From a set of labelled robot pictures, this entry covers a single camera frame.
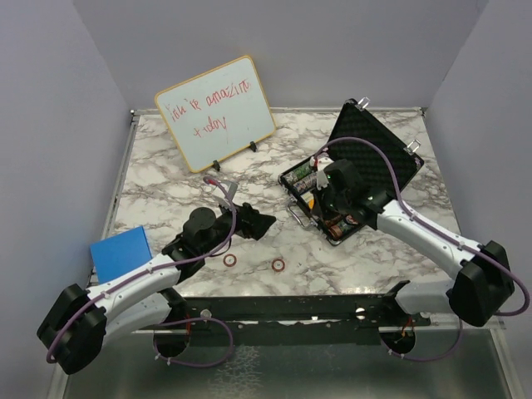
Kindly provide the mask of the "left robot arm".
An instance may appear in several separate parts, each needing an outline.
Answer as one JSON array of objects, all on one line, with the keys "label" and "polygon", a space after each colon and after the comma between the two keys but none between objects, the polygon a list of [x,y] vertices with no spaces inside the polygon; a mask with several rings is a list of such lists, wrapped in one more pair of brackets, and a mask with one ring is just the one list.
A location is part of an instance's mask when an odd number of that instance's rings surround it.
[{"label": "left robot arm", "polygon": [[37,330],[47,362],[71,375],[114,337],[151,325],[189,328],[190,311],[175,285],[196,274],[234,235],[260,240],[275,222],[248,203],[224,207],[220,215],[200,207],[181,233],[140,267],[91,288],[76,283],[64,288]]}]

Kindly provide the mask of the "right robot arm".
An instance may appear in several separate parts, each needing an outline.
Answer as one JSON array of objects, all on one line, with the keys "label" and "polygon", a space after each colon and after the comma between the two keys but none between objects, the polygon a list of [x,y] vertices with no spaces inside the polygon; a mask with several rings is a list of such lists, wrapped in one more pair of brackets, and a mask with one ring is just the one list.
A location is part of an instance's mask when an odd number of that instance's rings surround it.
[{"label": "right robot arm", "polygon": [[484,326],[514,293],[505,249],[454,235],[400,201],[390,190],[368,185],[349,160],[326,155],[311,160],[316,170],[314,211],[338,213],[401,240],[430,259],[447,277],[429,283],[406,282],[382,304],[392,325],[415,313],[453,313]]}]

